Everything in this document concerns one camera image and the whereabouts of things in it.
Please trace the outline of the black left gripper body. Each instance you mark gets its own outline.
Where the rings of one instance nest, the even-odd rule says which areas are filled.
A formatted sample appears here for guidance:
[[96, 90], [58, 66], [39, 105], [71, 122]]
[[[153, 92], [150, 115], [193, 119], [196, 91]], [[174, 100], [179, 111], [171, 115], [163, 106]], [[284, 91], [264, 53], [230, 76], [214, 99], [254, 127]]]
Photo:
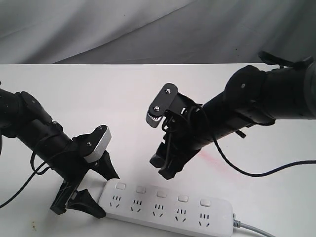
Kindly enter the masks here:
[[52, 168], [64, 179], [50, 209], [56, 214], [66, 212], [66, 204], [71, 195], [85, 177], [88, 170], [93, 170], [93, 163], [87, 163], [79, 154], [81, 136], [73, 138], [71, 144], [53, 159]]

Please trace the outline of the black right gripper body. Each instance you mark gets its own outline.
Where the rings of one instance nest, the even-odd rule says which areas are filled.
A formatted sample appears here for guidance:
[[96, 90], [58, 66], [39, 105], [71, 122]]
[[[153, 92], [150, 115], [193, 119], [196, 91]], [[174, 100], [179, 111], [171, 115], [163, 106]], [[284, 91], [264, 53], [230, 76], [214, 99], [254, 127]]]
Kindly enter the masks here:
[[157, 152], [166, 152], [167, 163], [172, 159], [189, 161], [210, 143], [205, 135], [207, 118], [201, 108], [185, 109], [183, 114], [167, 111], [161, 128], [165, 135]]

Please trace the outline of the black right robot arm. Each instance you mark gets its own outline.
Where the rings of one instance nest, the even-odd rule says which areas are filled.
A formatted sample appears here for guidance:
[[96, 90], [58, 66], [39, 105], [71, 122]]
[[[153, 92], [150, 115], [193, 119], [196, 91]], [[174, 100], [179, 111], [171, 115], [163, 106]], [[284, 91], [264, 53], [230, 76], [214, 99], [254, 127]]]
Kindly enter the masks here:
[[169, 180], [201, 149], [242, 128], [271, 126], [278, 119], [316, 118], [316, 61], [288, 61], [260, 51], [261, 61], [274, 69], [248, 65], [236, 71], [224, 90], [198, 104], [166, 83], [148, 108], [146, 122], [162, 126], [165, 135], [150, 164]]

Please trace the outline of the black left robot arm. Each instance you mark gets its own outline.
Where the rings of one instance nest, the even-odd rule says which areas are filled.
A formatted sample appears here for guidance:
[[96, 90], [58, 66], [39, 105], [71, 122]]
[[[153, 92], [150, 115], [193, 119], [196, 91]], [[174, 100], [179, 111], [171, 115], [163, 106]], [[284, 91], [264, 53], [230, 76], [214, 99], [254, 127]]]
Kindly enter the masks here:
[[22, 91], [0, 91], [0, 135], [18, 138], [31, 151], [30, 165], [39, 156], [43, 169], [33, 167], [33, 175], [42, 175], [52, 169], [63, 178], [63, 183], [50, 209], [57, 215], [73, 209], [96, 218], [106, 212], [93, 199], [87, 189], [77, 188], [89, 170], [106, 180], [117, 175], [106, 148], [112, 138], [106, 125], [96, 127], [91, 133], [69, 138], [63, 127], [45, 111], [31, 94]]

